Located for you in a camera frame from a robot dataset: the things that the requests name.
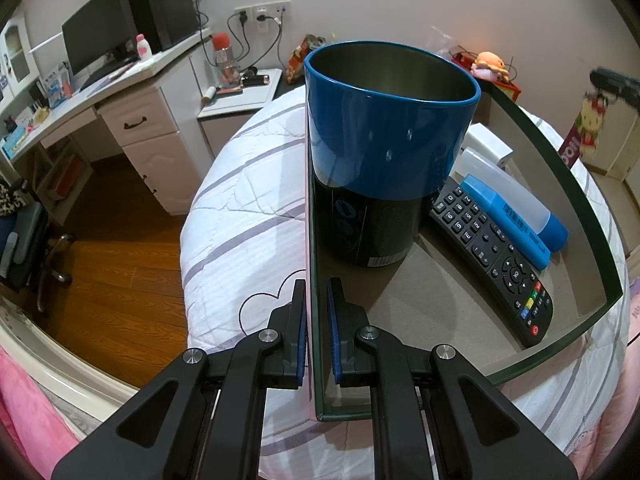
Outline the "white wall power strip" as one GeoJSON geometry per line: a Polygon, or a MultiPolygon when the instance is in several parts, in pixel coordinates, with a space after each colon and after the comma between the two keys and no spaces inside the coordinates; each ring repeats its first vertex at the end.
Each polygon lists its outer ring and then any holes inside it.
{"type": "Polygon", "coordinates": [[[247,24],[255,23],[260,16],[272,16],[282,21],[282,16],[291,11],[292,2],[290,0],[279,0],[267,3],[257,3],[251,6],[237,6],[235,12],[246,15],[247,24]]]}

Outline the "black remote control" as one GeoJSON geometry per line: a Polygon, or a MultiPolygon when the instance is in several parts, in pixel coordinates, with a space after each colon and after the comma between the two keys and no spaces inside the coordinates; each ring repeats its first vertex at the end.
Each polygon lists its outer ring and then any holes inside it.
{"type": "Polygon", "coordinates": [[[454,179],[434,201],[426,229],[489,297],[523,347],[542,341],[553,315],[548,290],[506,233],[454,179]]]}

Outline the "snack bag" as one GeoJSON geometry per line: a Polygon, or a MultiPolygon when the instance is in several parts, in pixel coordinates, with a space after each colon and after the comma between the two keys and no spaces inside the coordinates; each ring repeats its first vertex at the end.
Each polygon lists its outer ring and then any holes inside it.
{"type": "Polygon", "coordinates": [[[304,76],[304,61],[312,51],[323,47],[326,38],[306,35],[302,42],[293,49],[285,65],[285,79],[288,84],[300,81],[304,76]]]}

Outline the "translucent tube blue cap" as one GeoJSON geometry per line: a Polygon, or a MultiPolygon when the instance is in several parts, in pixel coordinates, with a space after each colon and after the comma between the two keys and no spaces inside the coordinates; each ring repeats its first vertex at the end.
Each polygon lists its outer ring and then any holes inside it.
{"type": "Polygon", "coordinates": [[[565,246],[567,229],[551,210],[514,177],[472,148],[461,152],[454,171],[462,178],[472,174],[495,190],[538,234],[550,252],[559,252],[565,246]]]}

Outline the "hello kitty bag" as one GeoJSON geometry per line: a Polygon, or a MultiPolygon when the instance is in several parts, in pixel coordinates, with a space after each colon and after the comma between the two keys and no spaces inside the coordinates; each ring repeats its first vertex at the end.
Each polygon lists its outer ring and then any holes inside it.
{"type": "Polygon", "coordinates": [[[608,98],[601,91],[584,95],[582,108],[558,149],[567,168],[572,168],[578,159],[589,157],[597,151],[607,110],[608,98]]]}

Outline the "black computer tower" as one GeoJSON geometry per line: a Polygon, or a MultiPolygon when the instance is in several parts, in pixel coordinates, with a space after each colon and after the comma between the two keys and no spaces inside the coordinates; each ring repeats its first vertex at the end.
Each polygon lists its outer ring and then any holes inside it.
{"type": "Polygon", "coordinates": [[[136,33],[153,53],[168,50],[198,30],[193,0],[128,0],[136,33]]]}

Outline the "bottle with red cap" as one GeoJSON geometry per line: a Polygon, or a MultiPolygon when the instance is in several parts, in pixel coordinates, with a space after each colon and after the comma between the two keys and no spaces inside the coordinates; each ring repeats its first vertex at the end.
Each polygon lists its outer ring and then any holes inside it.
{"type": "Polygon", "coordinates": [[[228,34],[217,32],[212,37],[212,44],[221,84],[228,88],[237,87],[240,84],[240,74],[228,34]]]}

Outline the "pink blanket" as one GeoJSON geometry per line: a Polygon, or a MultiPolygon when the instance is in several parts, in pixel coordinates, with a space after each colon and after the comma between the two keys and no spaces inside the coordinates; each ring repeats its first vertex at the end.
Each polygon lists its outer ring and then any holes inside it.
{"type": "Polygon", "coordinates": [[[79,440],[23,367],[1,349],[1,421],[21,456],[45,479],[79,440]]]}

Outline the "black office chair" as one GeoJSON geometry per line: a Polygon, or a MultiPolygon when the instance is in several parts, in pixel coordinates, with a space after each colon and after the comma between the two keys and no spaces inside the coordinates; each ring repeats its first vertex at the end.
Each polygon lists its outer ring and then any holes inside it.
{"type": "Polygon", "coordinates": [[[1,290],[29,315],[47,316],[53,287],[72,284],[58,264],[74,241],[54,224],[26,180],[1,181],[1,290]]]}

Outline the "white charger adapter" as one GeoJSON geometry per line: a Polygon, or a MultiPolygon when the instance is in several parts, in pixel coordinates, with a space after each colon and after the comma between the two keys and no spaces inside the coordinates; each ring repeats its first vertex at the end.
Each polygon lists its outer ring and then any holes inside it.
{"type": "Polygon", "coordinates": [[[504,168],[513,155],[512,148],[480,122],[469,126],[461,148],[472,148],[499,168],[504,168]]]}

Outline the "blue and black tumbler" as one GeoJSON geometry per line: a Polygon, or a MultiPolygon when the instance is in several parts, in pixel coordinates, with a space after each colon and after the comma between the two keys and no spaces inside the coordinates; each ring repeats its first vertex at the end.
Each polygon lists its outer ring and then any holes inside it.
{"type": "Polygon", "coordinates": [[[328,44],[305,60],[316,226],[326,252],[365,268],[408,254],[445,185],[482,90],[405,44],[328,44]]]}

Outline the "pink storage box tray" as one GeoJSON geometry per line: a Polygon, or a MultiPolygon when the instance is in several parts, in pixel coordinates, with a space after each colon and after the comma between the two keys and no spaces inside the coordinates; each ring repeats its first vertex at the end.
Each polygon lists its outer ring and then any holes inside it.
{"type": "Polygon", "coordinates": [[[552,128],[495,84],[480,88],[488,114],[473,129],[511,153],[494,164],[480,146],[461,152],[400,260],[350,266],[328,227],[328,191],[305,170],[311,411],[322,422],[371,415],[357,379],[369,361],[333,322],[328,292],[407,346],[451,344],[496,385],[561,352],[622,296],[620,241],[603,229],[585,170],[562,161],[552,128]]]}

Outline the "red decorated gift box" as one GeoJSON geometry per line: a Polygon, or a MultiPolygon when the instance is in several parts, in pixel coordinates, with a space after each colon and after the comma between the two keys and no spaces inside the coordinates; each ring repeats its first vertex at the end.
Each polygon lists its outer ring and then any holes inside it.
{"type": "MultiPolygon", "coordinates": [[[[474,62],[478,53],[474,53],[468,50],[463,49],[460,46],[457,46],[454,50],[449,52],[450,58],[464,70],[471,74],[471,66],[474,62]]],[[[495,86],[497,86],[506,96],[508,96],[513,102],[516,102],[521,94],[521,89],[518,88],[516,84],[514,84],[514,79],[518,76],[518,71],[511,64],[506,64],[506,69],[510,73],[510,82],[508,84],[503,84],[502,82],[493,82],[489,81],[495,86]]]]}

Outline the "white bedside table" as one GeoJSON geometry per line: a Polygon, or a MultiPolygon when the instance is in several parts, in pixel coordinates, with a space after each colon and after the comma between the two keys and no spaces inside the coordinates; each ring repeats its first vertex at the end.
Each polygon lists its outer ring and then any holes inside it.
{"type": "Polygon", "coordinates": [[[260,70],[259,76],[268,76],[269,84],[248,87],[235,96],[216,98],[212,104],[203,107],[198,114],[198,122],[214,157],[232,136],[252,118],[258,110],[270,103],[276,94],[282,70],[270,68],[260,70]]]}

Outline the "white cabinet with glass doors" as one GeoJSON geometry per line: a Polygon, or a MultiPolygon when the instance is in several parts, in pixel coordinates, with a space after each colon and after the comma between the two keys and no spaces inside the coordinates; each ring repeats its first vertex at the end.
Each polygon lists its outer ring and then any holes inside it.
{"type": "Polygon", "coordinates": [[[1,110],[5,110],[39,78],[23,12],[15,13],[2,28],[0,48],[1,110]]]}

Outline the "white desk with drawers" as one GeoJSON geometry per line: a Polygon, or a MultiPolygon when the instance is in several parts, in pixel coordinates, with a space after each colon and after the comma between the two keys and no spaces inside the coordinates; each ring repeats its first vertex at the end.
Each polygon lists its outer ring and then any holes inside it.
{"type": "Polygon", "coordinates": [[[48,148],[102,119],[160,206],[173,216],[186,214],[213,163],[198,123],[207,76],[196,70],[210,36],[206,28],[77,92],[23,136],[12,158],[1,156],[2,177],[14,182],[15,164],[32,148],[48,148]]]}

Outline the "orange plush toy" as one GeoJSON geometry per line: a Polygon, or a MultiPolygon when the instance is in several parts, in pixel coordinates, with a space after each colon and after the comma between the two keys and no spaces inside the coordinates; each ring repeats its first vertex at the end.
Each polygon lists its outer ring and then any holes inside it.
{"type": "Polygon", "coordinates": [[[480,79],[502,82],[503,84],[508,84],[511,80],[503,59],[490,51],[480,52],[476,56],[471,66],[471,74],[480,79]]]}

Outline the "black computer monitor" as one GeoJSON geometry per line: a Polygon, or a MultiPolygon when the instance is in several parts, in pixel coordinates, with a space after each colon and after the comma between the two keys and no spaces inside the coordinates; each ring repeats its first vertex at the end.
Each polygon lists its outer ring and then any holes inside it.
{"type": "Polygon", "coordinates": [[[107,55],[110,59],[91,73],[91,84],[131,62],[135,32],[128,0],[89,0],[62,25],[73,75],[107,55]]]}

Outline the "white pink lotion bottle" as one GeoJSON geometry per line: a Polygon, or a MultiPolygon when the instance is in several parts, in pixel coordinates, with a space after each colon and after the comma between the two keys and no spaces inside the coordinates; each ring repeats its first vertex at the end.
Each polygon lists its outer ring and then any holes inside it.
{"type": "Polygon", "coordinates": [[[138,57],[142,62],[149,61],[153,56],[149,41],[145,39],[143,34],[137,34],[136,41],[138,57]]]}

